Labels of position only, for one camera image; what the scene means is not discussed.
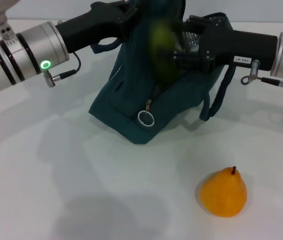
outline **white table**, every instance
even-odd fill
[[[18,32],[41,22],[11,24]],[[199,124],[190,110],[137,146],[88,114],[117,52],[81,50],[80,74],[53,89],[38,76],[0,92],[0,240],[283,240],[283,89],[242,86],[249,70],[238,69],[216,117]],[[72,57],[53,73],[76,65]],[[195,189],[235,165],[246,208],[207,214]]]

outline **metal ring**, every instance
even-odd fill
[[[248,84],[250,84],[250,82],[247,80],[247,81],[244,81],[245,79],[249,79],[250,78],[250,76],[244,76],[241,80],[240,80],[240,82],[241,82],[241,84],[242,85],[248,85]]]
[[[141,120],[141,115],[142,114],[147,114],[147,115],[149,115],[150,117],[151,117],[151,119],[152,119],[152,123],[151,124],[146,124],[146,123],[144,123],[142,120]],[[149,112],[149,111],[140,111],[139,113],[138,113],[138,121],[143,125],[143,126],[145,126],[145,127],[147,127],[147,128],[151,128],[151,127],[153,127],[154,125],[155,125],[155,118],[154,118],[154,116]]]

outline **black cable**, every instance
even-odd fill
[[[268,77],[262,77],[260,80],[265,84],[274,85],[276,87],[278,87],[281,84],[280,80],[268,78]]]
[[[77,55],[76,52],[73,52],[73,54],[75,55],[75,57],[78,60],[78,68],[76,69],[76,73],[78,73],[80,71],[81,67],[82,67],[82,61],[81,61],[80,57]]]
[[[250,84],[250,82],[249,82],[249,78],[250,78],[250,76],[244,76],[241,80],[240,80],[240,83],[242,84],[242,85],[248,85],[248,84]]]
[[[61,80],[62,80],[62,79],[65,79],[65,78],[69,78],[70,76],[75,75],[76,73],[79,72],[79,70],[80,70],[81,67],[82,67],[82,61],[81,61],[80,57],[77,55],[76,52],[73,52],[73,54],[75,55],[75,57],[76,57],[77,60],[78,60],[78,68],[77,68],[76,70],[73,69],[73,70],[66,71],[66,72],[63,72],[63,73],[59,74]]]

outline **pear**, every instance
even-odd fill
[[[236,167],[227,167],[209,177],[200,189],[205,208],[219,217],[240,213],[247,201],[247,188]]]

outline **label sticker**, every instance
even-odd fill
[[[235,63],[241,63],[241,64],[251,64],[252,63],[252,59],[249,57],[243,57],[243,56],[235,56],[233,58],[233,61]]]

